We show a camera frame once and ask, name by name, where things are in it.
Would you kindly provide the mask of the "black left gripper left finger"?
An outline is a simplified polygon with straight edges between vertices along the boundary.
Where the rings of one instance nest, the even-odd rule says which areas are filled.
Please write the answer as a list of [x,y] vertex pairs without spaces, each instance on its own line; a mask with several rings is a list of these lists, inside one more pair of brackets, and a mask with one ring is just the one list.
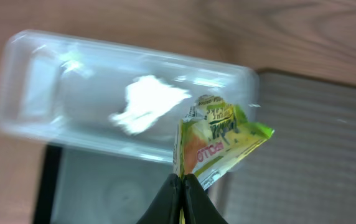
[[182,180],[176,174],[169,174],[137,224],[179,224],[182,204]]

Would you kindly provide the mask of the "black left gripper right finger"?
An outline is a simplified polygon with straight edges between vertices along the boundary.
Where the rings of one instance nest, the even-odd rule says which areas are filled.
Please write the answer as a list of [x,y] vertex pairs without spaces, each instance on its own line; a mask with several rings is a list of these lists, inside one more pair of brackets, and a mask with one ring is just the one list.
[[185,223],[228,224],[219,214],[194,174],[184,176],[183,186]]

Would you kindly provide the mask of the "yellow green snack wrapper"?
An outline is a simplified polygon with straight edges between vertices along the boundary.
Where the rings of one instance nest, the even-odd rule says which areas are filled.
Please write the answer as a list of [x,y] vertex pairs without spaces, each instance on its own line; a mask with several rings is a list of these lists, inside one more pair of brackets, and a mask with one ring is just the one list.
[[207,189],[273,133],[264,124],[248,121],[240,105],[203,95],[177,125],[174,173],[180,178],[193,174]]

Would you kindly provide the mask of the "white tissue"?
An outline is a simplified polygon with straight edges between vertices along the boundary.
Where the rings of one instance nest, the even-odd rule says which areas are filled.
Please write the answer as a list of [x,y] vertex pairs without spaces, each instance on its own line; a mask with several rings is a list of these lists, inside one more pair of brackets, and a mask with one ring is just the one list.
[[126,134],[137,135],[191,96],[189,90],[167,84],[154,75],[141,76],[125,88],[124,111],[109,115],[108,120]]

